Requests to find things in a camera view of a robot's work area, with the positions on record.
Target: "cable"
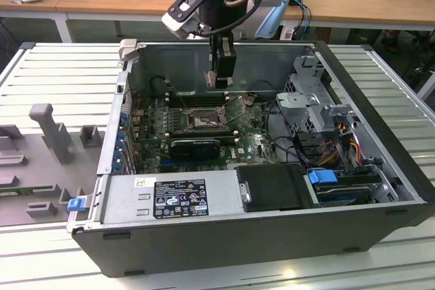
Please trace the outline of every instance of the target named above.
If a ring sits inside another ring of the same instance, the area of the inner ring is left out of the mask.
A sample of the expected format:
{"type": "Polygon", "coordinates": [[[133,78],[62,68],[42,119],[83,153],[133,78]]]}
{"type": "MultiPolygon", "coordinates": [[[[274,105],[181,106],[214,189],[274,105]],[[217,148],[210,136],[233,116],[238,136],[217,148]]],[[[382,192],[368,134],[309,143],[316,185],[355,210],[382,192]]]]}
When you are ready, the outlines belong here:
{"type": "Polygon", "coordinates": [[[258,84],[258,83],[265,83],[267,85],[269,85],[271,87],[272,90],[274,90],[276,93],[279,93],[279,91],[276,89],[276,87],[274,87],[269,81],[266,81],[265,79],[259,79],[258,81],[255,81],[254,83],[252,83],[247,89],[246,92],[250,92],[251,88],[258,84]]]}
{"type": "Polygon", "coordinates": [[[246,13],[244,16],[240,17],[238,20],[234,21],[233,23],[231,23],[225,27],[222,27],[222,28],[216,29],[216,30],[210,30],[210,31],[193,31],[191,33],[193,35],[197,35],[199,37],[209,37],[211,35],[216,35],[218,33],[231,31],[231,30],[235,29],[236,27],[238,27],[243,22],[245,22],[249,17],[251,17],[252,14],[260,7],[261,2],[262,2],[262,0],[256,0],[256,2],[254,3],[254,6],[251,8],[251,10],[248,11],[248,13],[246,13]]]}
{"type": "Polygon", "coordinates": [[[300,40],[303,40],[305,35],[307,34],[308,30],[309,30],[309,26],[310,26],[310,23],[311,23],[311,10],[310,10],[310,8],[308,6],[306,6],[304,4],[303,0],[300,0],[300,2],[298,4],[300,6],[302,6],[301,7],[301,10],[302,10],[302,20],[300,21],[300,24],[295,28],[295,33],[297,33],[299,31],[299,28],[302,25],[302,22],[304,21],[304,18],[305,18],[306,21],[305,21],[304,32],[303,32],[302,36],[300,37],[300,40]]]}

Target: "blue latch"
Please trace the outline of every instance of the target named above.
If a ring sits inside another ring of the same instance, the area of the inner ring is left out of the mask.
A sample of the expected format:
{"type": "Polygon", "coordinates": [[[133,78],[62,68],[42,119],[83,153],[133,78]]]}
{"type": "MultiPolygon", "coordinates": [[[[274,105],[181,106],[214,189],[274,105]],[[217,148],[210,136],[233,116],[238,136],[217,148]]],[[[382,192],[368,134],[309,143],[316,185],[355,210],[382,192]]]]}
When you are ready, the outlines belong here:
{"type": "Polygon", "coordinates": [[[308,174],[311,183],[336,183],[338,182],[332,170],[314,170],[308,174]]]}
{"type": "Polygon", "coordinates": [[[86,199],[85,198],[73,198],[68,202],[69,212],[83,212],[86,211],[86,199]]]}

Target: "black wire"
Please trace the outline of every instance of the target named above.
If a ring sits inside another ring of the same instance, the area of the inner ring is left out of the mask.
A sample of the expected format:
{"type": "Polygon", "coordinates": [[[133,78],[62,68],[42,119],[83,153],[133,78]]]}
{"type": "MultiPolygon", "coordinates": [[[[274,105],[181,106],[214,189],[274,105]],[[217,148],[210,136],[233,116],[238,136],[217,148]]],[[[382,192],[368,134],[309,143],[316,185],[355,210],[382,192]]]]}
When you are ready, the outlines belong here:
{"type": "Polygon", "coordinates": [[[231,30],[235,29],[236,27],[238,27],[243,22],[245,22],[249,17],[251,17],[252,14],[258,9],[258,7],[260,7],[261,2],[262,2],[262,0],[256,0],[256,2],[254,3],[254,6],[248,11],[248,13],[246,13],[244,16],[240,17],[238,20],[236,20],[235,22],[233,22],[225,27],[222,27],[222,28],[216,29],[216,30],[211,30],[211,31],[193,31],[191,33],[193,35],[198,35],[200,37],[209,37],[211,35],[216,35],[218,33],[231,31],[231,30]]]}
{"type": "Polygon", "coordinates": [[[9,31],[9,29],[6,27],[6,25],[4,25],[4,23],[3,23],[1,20],[0,20],[0,25],[1,25],[5,30],[6,30],[7,34],[9,34],[9,35],[12,37],[12,39],[14,39],[14,41],[15,41],[18,45],[21,45],[21,42],[19,42],[19,41],[17,40],[17,38],[15,37],[15,35],[13,35],[11,31],[9,31]]]}
{"type": "MultiPolygon", "coordinates": [[[[307,11],[309,13],[308,23],[307,23],[307,31],[308,31],[310,24],[311,24],[311,18],[312,18],[311,10],[307,5],[304,4],[304,0],[300,0],[300,3],[303,5],[303,7],[305,7],[307,9],[307,11]]],[[[297,33],[299,31],[299,28],[302,26],[302,23],[304,22],[304,19],[305,19],[305,11],[304,11],[303,7],[300,6],[300,9],[302,10],[302,20],[300,21],[298,26],[295,28],[295,30],[294,30],[295,33],[297,33]]]]}
{"type": "Polygon", "coordinates": [[[265,79],[259,79],[258,81],[255,81],[254,83],[252,83],[247,89],[246,92],[251,91],[251,89],[253,88],[253,86],[255,86],[258,83],[265,83],[267,85],[269,85],[271,87],[272,90],[274,90],[276,93],[279,93],[279,91],[276,89],[276,87],[274,87],[269,81],[266,81],[265,79]]]}
{"type": "Polygon", "coordinates": [[[298,4],[298,7],[300,8],[300,11],[302,12],[302,18],[300,19],[300,22],[298,23],[297,27],[294,29],[294,34],[297,34],[297,32],[299,31],[299,28],[302,26],[302,23],[304,22],[305,19],[305,11],[304,11],[304,7],[298,4]]]}

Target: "cable on desk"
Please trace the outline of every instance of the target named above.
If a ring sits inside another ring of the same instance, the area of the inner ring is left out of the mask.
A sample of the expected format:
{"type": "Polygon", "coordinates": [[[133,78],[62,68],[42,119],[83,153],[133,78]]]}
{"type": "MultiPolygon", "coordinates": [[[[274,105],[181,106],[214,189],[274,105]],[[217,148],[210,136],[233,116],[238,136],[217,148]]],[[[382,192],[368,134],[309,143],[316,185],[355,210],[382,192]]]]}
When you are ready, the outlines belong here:
{"type": "Polygon", "coordinates": [[[300,7],[300,10],[302,11],[302,19],[300,20],[300,23],[298,26],[294,29],[295,34],[299,31],[299,28],[301,27],[302,23],[305,20],[305,26],[304,31],[302,33],[302,36],[300,37],[300,40],[303,40],[305,35],[307,34],[310,24],[311,24],[311,10],[308,6],[304,4],[303,0],[293,0],[295,3],[297,3],[300,7]]]}

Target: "gray 3d printed part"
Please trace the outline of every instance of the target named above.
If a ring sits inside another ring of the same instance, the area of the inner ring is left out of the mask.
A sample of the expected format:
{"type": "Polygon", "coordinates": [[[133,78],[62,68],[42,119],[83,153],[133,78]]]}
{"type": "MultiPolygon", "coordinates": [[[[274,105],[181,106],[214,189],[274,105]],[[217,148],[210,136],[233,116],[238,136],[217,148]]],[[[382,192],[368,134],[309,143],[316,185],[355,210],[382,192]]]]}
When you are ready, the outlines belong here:
{"type": "Polygon", "coordinates": [[[15,187],[20,180],[16,176],[0,177],[0,188],[2,187],[15,187]]]}
{"type": "Polygon", "coordinates": [[[16,147],[9,136],[0,136],[0,151],[16,151],[16,147]]]}
{"type": "Polygon", "coordinates": [[[33,191],[33,195],[35,195],[38,198],[45,198],[45,197],[57,197],[60,196],[60,187],[57,184],[54,184],[50,187],[44,188],[44,189],[35,189],[33,191]]]}
{"type": "Polygon", "coordinates": [[[31,217],[49,217],[57,214],[57,208],[51,202],[28,203],[26,212],[31,217]]]}
{"type": "Polygon", "coordinates": [[[70,193],[66,188],[62,188],[60,192],[59,205],[61,205],[64,209],[67,209],[69,200],[72,199],[70,193]]]}
{"type": "Polygon", "coordinates": [[[25,156],[0,156],[0,166],[24,166],[26,163],[25,156]]]}
{"type": "MultiPolygon", "coordinates": [[[[58,128],[60,137],[65,140],[65,145],[68,147],[69,144],[71,144],[71,136],[69,135],[67,128],[62,122],[56,124],[56,127],[58,128]]],[[[47,141],[45,135],[42,135],[42,140],[44,141],[44,143],[47,145],[49,149],[52,148],[50,142],[47,141]]]]}
{"type": "Polygon", "coordinates": [[[83,126],[80,130],[80,139],[84,148],[101,147],[101,137],[97,126],[83,126]]]}
{"type": "Polygon", "coordinates": [[[9,136],[11,139],[22,139],[24,136],[15,125],[0,126],[0,136],[9,136]]]}
{"type": "Polygon", "coordinates": [[[69,159],[68,142],[60,135],[58,127],[54,123],[52,112],[53,106],[51,104],[36,103],[32,106],[29,117],[41,127],[60,164],[65,164],[69,159]]]}

